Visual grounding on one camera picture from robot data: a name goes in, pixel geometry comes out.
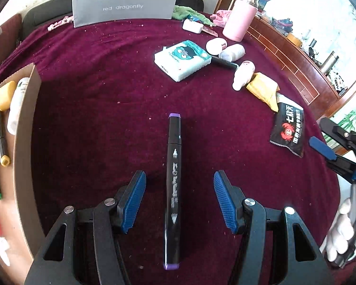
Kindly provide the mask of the white gloved right hand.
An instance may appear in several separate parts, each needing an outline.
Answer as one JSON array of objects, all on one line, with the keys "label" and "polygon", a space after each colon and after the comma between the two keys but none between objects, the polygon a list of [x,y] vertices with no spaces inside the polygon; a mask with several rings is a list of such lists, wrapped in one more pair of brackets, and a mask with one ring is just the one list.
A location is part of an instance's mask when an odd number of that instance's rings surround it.
[{"label": "white gloved right hand", "polygon": [[351,199],[344,200],[338,210],[337,218],[329,230],[326,242],[326,255],[329,262],[334,262],[338,255],[346,253],[349,241],[354,235],[354,229],[348,213],[351,211]]}]

